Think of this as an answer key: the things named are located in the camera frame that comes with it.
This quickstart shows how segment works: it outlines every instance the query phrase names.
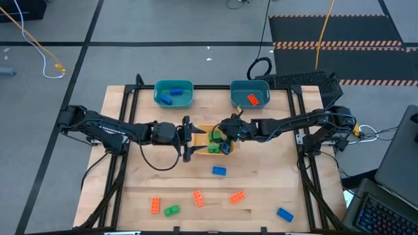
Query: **orange lego brick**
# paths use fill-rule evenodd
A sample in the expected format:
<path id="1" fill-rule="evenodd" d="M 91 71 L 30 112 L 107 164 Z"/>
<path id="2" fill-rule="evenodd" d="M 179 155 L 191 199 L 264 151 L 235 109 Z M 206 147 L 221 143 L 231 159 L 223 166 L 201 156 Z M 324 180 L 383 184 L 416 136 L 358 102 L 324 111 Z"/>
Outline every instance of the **orange lego brick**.
<path id="1" fill-rule="evenodd" d="M 159 198 L 151 199 L 151 213 L 159 213 Z"/>
<path id="2" fill-rule="evenodd" d="M 257 98 L 255 98 L 254 94 L 248 95 L 248 100 L 251 103 L 251 105 L 258 105 L 259 101 L 257 100 Z"/>
<path id="3" fill-rule="evenodd" d="M 244 194 L 244 192 L 239 191 L 239 192 L 233 194 L 232 196 L 230 196 L 229 200 L 231 201 L 232 204 L 237 204 L 238 202 L 240 202 L 245 197 L 246 197 L 246 195 Z"/>
<path id="4" fill-rule="evenodd" d="M 195 198 L 195 204 L 197 207 L 204 205 L 202 193 L 199 190 L 193 192 L 193 198 Z"/>

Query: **blue lego brick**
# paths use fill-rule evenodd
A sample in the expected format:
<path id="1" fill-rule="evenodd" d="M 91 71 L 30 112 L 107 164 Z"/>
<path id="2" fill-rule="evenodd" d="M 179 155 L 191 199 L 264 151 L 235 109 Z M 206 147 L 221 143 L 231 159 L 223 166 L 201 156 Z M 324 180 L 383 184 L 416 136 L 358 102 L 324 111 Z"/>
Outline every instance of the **blue lego brick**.
<path id="1" fill-rule="evenodd" d="M 183 89 L 180 89 L 180 88 L 170 89 L 170 95 L 181 95 L 181 94 L 183 94 Z"/>
<path id="2" fill-rule="evenodd" d="M 218 167 L 218 166 L 214 166 L 212 169 L 212 174 L 218 174 L 221 176 L 226 176 L 227 175 L 227 169 L 223 168 L 223 167 Z"/>
<path id="3" fill-rule="evenodd" d="M 279 215 L 289 223 L 293 220 L 293 215 L 283 208 L 279 208 L 279 210 L 277 211 L 277 215 Z"/>
<path id="4" fill-rule="evenodd" d="M 166 95 L 161 95 L 161 101 L 168 105 L 172 105 L 172 100 Z"/>

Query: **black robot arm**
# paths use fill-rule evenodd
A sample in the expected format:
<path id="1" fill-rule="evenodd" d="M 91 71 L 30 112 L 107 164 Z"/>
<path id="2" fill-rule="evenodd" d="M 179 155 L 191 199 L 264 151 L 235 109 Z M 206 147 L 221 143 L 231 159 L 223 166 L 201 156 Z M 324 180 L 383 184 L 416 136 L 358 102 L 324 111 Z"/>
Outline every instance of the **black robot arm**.
<path id="1" fill-rule="evenodd" d="M 317 109 L 307 114 L 301 114 L 285 119 L 251 119 L 250 123 L 243 121 L 239 114 L 232 114 L 219 124 L 219 129 L 227 137 L 218 141 L 220 150 L 229 154 L 232 141 L 258 141 L 268 142 L 278 137 L 281 133 L 294 131 L 306 127 L 320 126 L 314 134 L 307 134 L 301 142 L 305 152 L 318 155 L 321 144 L 335 133 L 348 133 L 356 123 L 350 109 L 343 106 L 333 106 L 328 110 Z"/>
<path id="2" fill-rule="evenodd" d="M 184 147 L 183 161 L 188 162 L 197 149 L 205 146 L 189 147 L 191 133 L 205 133 L 190 123 L 185 116 L 182 124 L 175 126 L 167 122 L 151 122 L 130 124 L 87 110 L 83 106 L 68 106 L 60 113 L 59 130 L 63 134 L 78 131 L 87 136 L 87 140 L 102 142 L 107 153 L 121 155 L 127 151 L 127 140 L 140 145 L 174 146 L 181 156 L 181 146 Z"/>

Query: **laptop keyboard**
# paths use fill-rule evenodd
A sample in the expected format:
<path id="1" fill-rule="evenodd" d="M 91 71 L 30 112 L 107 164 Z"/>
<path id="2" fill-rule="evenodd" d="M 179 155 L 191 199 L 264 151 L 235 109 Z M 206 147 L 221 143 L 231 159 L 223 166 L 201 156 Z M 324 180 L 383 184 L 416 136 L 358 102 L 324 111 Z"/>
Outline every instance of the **laptop keyboard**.
<path id="1" fill-rule="evenodd" d="M 354 226 L 374 234 L 418 235 L 416 224 L 392 211 L 370 195 L 365 196 Z"/>

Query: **yellow tray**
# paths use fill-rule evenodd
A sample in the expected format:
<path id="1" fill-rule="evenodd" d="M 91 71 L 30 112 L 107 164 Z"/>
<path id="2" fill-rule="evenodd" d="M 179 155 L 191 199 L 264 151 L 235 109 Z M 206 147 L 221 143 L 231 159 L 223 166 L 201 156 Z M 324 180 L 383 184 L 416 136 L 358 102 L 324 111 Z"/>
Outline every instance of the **yellow tray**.
<path id="1" fill-rule="evenodd" d="M 204 134 L 191 134 L 192 139 L 192 146 L 209 146 L 211 143 L 209 142 L 209 134 L 212 132 L 212 129 L 214 128 L 215 124 L 199 124 L 196 125 L 197 128 L 199 128 L 202 131 L 206 131 Z M 227 137 L 216 127 L 215 131 L 219 131 L 221 133 L 222 139 L 226 139 Z M 231 142 L 231 153 L 235 150 L 235 142 Z M 209 153 L 208 148 L 202 148 L 197 151 L 195 151 L 197 154 L 201 155 L 224 155 L 223 153 Z"/>

